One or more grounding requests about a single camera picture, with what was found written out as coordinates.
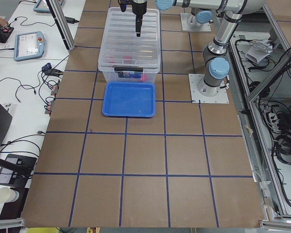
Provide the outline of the red toy block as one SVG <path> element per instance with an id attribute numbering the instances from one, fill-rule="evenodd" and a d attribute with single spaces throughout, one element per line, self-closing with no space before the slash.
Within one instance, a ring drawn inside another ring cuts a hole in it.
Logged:
<path id="1" fill-rule="evenodd" d="M 133 59 L 131 56 L 124 56 L 123 57 L 123 64 L 132 64 Z"/>

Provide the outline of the blue plastic tray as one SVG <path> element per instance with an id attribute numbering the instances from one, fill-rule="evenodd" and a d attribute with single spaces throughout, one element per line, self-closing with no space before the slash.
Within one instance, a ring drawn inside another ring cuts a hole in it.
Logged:
<path id="1" fill-rule="evenodd" d="M 109 82 L 105 88 L 102 113 L 109 117 L 150 118 L 156 112 L 153 83 Z"/>

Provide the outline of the black power adapter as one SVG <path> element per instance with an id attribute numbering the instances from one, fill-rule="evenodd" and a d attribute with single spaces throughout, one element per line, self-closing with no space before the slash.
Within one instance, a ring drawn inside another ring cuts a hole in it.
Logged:
<path id="1" fill-rule="evenodd" d="M 65 17 L 65 19 L 66 19 L 66 22 L 70 23 L 70 24 L 79 23 L 79 21 L 77 19 L 72 18 L 72 17 Z"/>

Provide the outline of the teach pendant far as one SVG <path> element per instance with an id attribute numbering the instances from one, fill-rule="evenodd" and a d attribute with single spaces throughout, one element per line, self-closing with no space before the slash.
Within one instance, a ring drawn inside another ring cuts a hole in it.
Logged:
<path id="1" fill-rule="evenodd" d="M 49 7 L 45 0 L 37 0 L 33 10 L 37 13 L 50 13 Z"/>

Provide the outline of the teach pendant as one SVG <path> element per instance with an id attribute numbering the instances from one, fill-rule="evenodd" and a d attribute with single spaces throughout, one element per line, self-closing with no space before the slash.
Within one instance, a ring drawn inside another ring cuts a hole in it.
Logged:
<path id="1" fill-rule="evenodd" d="M 15 36 L 14 60 L 17 62 L 41 58 L 44 50 L 44 35 L 41 31 L 22 33 Z"/>
<path id="2" fill-rule="evenodd" d="M 45 0 L 37 0 L 33 10 L 37 13 L 50 13 L 49 7 Z"/>

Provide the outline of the black usb hub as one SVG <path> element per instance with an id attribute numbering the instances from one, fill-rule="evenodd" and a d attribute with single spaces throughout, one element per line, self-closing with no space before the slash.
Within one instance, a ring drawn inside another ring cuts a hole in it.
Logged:
<path id="1" fill-rule="evenodd" d="M 51 71 L 52 70 L 51 63 L 46 63 L 44 66 L 42 66 L 41 70 L 42 70 L 43 73 L 45 73 L 47 71 Z"/>

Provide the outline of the teach pendant near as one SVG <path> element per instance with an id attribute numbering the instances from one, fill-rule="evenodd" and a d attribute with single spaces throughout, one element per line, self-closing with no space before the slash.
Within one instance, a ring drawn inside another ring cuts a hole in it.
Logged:
<path id="1" fill-rule="evenodd" d="M 41 31 L 22 33 L 15 36 L 14 60 L 17 62 L 41 58 L 44 50 L 44 35 Z"/>

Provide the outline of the crumpled white paper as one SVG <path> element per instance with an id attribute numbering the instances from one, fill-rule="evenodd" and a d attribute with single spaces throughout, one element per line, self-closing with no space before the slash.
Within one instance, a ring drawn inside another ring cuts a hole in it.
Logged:
<path id="1" fill-rule="evenodd" d="M 268 39 L 250 40 L 250 49 L 245 54 L 249 61 L 259 64 L 264 58 L 273 52 L 273 45 Z"/>

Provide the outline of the white power strip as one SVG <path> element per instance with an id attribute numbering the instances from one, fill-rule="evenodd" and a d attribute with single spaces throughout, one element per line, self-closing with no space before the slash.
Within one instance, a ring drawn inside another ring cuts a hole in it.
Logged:
<path id="1" fill-rule="evenodd" d="M 279 131 L 279 119 L 277 118 L 276 113 L 268 112 L 266 114 L 268 125 L 274 130 Z"/>

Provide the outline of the black tablet pad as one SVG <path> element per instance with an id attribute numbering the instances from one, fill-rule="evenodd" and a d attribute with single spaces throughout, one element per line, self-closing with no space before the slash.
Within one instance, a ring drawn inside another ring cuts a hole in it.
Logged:
<path id="1" fill-rule="evenodd" d="M 36 161 L 34 157 L 11 153 L 5 160 L 0 158 L 0 185 L 25 187 L 32 176 Z"/>

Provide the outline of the white paper cup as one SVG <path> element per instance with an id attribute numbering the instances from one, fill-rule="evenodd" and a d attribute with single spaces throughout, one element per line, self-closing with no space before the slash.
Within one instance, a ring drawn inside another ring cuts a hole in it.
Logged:
<path id="1" fill-rule="evenodd" d="M 0 188 L 0 204 L 15 202 L 19 198 L 19 192 L 8 187 Z"/>

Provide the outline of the aluminium frame post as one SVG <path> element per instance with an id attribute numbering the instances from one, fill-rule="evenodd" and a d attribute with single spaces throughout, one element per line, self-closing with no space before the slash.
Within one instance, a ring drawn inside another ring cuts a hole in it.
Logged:
<path id="1" fill-rule="evenodd" d="M 75 49 L 75 43 L 71 34 L 71 31 L 68 27 L 66 18 L 61 9 L 58 0 L 46 0 L 48 8 L 52 14 L 54 22 L 59 30 L 61 38 L 64 42 L 64 45 L 68 51 L 72 51 Z"/>

